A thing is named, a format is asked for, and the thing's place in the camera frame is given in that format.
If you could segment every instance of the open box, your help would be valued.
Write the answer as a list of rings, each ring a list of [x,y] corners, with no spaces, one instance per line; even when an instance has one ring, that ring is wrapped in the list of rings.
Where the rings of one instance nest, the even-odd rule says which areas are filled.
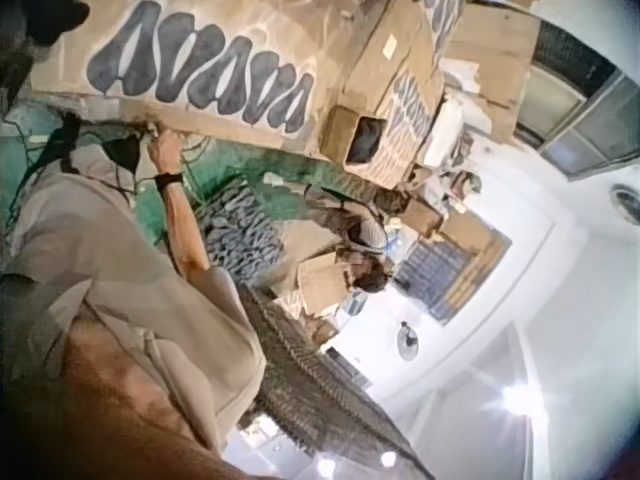
[[[367,165],[378,152],[387,121],[334,105],[320,143],[320,153],[344,166]]]

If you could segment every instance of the wall fan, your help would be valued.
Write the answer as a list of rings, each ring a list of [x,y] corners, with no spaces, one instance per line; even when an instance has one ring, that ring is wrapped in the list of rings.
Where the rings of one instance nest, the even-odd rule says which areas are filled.
[[[407,322],[402,322],[400,325],[402,328],[398,332],[398,352],[404,361],[410,362],[418,355],[420,348],[418,335]]]

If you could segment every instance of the light fixture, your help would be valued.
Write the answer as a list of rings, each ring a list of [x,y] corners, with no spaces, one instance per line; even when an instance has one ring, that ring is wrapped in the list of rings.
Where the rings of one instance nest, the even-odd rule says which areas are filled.
[[[330,458],[321,458],[318,460],[316,466],[318,473],[322,478],[333,478],[333,473],[336,471],[336,462]]]
[[[502,389],[502,405],[514,415],[527,416],[535,427],[548,422],[540,389],[531,385],[513,385]]]
[[[385,452],[380,455],[380,461],[385,468],[391,468],[396,464],[396,452]]]

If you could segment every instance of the black wristband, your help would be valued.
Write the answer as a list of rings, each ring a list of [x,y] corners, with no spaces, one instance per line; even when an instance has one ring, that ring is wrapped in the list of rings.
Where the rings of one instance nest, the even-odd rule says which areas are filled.
[[[171,183],[182,183],[182,174],[161,173],[160,175],[156,175],[154,180],[156,181],[156,188],[158,189],[158,192],[162,193],[167,185]]]

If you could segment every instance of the metal grating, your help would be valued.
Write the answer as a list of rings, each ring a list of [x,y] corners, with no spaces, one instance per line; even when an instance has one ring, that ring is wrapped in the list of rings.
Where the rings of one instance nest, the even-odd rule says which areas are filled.
[[[595,50],[561,28],[543,21],[533,63],[567,81],[589,98],[616,67]]]
[[[400,264],[396,285],[422,302],[436,320],[446,323],[458,309],[445,296],[471,258],[470,253],[452,242],[418,242]]]

